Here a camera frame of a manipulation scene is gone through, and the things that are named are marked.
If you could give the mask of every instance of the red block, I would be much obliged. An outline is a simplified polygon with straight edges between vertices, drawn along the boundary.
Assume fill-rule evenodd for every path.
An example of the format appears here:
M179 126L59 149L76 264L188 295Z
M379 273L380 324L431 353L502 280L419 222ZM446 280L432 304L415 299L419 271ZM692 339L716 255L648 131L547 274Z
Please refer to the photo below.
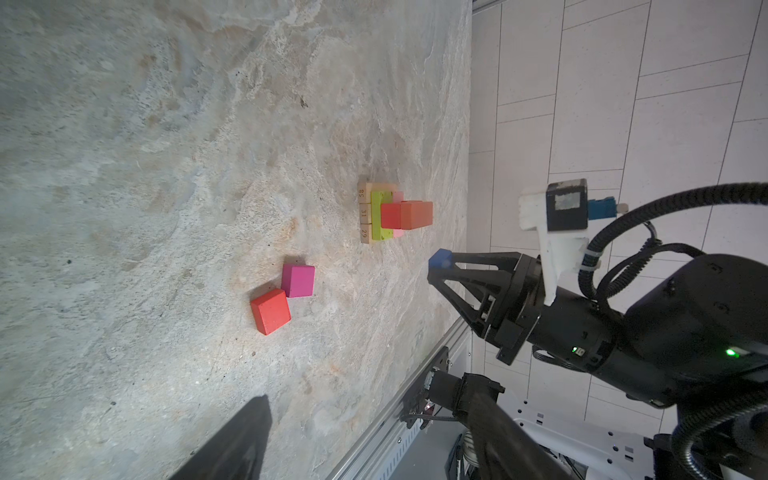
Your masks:
M382 228L400 228L400 206L402 204L382 204Z
M290 321L288 299L284 290L272 290L250 301L250 309L256 320L256 328L269 335Z
M432 202L408 200L401 204L400 228L413 230L432 225Z

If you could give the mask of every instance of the wooden block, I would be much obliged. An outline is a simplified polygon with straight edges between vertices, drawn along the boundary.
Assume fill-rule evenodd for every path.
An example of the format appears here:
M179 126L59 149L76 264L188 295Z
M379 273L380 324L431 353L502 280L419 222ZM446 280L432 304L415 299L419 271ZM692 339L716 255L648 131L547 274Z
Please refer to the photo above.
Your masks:
M360 205L360 223L373 223L373 217L371 216L371 204L358 205Z
M401 205L400 228L403 230L432 225L432 202L408 200Z
M373 237L373 225L366 223L360 225L360 241L363 243L373 243L375 240Z
M399 229L402 204L382 204L382 227Z
M377 184L373 182L360 182L357 184L357 203L370 204L371 192L394 192L397 184Z
M393 238L391 228L382 228L382 204L392 203L392 192L371 192L371 217L372 233L374 240L388 240Z
M283 265L280 287L288 298L312 296L315 291L315 267L311 265Z
M357 184L357 203L358 204L370 204L371 203L371 186L366 182L360 182Z
M272 290L250 301L256 328L269 335L290 321L290 310L284 290Z

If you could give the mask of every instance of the white tile floor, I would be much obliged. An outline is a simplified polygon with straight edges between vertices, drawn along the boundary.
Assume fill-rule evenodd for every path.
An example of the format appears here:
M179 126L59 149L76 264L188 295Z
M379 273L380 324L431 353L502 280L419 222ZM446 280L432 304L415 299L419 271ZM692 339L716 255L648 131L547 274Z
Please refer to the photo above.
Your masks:
M639 206L703 185L768 181L768 1L507 0L472 19L468 250L538 254L518 196L587 178L590 196ZM768 263L764 207L689 210L655 220L665 242ZM609 220L591 222L595 235ZM637 229L607 250L637 252ZM612 299L625 310L683 263L652 260ZM575 274L560 285L578 291ZM530 357L511 366L473 343L472 368L576 419L653 435L674 408L628 400L589 375Z

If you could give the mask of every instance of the stone countertop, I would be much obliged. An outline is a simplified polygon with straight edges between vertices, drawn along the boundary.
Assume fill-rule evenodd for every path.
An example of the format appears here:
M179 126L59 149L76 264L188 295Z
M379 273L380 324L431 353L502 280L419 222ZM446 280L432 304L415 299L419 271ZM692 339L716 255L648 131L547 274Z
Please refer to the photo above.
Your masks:
M325 478L457 317L471 2L65 3L2 26L0 477L165 478L268 395L262 478ZM361 244L359 180L434 225Z

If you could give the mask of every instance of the green block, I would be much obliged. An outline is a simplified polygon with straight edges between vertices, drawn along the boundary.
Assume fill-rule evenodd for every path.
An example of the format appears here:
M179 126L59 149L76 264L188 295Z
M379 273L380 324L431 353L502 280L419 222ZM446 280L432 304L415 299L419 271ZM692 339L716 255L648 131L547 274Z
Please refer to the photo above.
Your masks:
M371 219L374 240L388 240L393 238L391 228L382 228L382 204L392 203L392 192L371 192Z

